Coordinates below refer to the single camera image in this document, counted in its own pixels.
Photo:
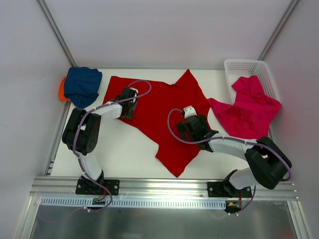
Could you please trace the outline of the red t shirt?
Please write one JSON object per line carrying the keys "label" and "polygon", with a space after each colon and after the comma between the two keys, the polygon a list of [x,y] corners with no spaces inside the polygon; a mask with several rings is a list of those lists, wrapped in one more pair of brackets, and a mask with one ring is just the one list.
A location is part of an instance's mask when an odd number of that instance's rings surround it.
{"label": "red t shirt", "polygon": [[138,99],[133,118],[122,121],[136,127],[157,143],[159,149],[156,158],[173,176],[179,177],[200,149],[175,139],[178,134],[176,125],[183,121],[183,116],[178,112],[171,113],[170,110],[193,106],[198,114],[206,117],[210,109],[208,100],[191,71],[186,70],[172,85],[112,76],[103,102],[116,98],[129,84],[133,84],[133,88],[139,92],[148,94]]}

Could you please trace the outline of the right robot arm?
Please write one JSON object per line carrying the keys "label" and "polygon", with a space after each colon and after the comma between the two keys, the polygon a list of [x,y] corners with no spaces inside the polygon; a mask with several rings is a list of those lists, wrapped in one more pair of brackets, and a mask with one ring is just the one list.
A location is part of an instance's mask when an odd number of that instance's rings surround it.
{"label": "right robot arm", "polygon": [[223,180],[223,191],[229,197],[248,186],[261,185],[274,189],[279,182],[289,180],[292,164],[277,145],[266,136],[260,139],[242,139],[225,136],[211,130],[203,114],[182,111],[183,122],[178,123],[179,141],[195,144],[201,150],[228,154],[248,163],[245,169],[231,171]]}

